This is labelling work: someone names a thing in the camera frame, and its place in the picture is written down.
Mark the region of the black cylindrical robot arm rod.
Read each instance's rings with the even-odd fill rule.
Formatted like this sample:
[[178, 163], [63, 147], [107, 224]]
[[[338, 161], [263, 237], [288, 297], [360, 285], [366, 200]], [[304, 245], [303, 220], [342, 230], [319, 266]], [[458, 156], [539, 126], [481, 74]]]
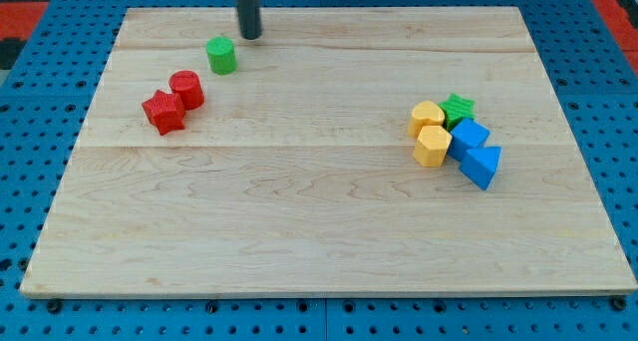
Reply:
[[260, 0], [235, 0], [241, 37], [256, 40], [262, 35]]

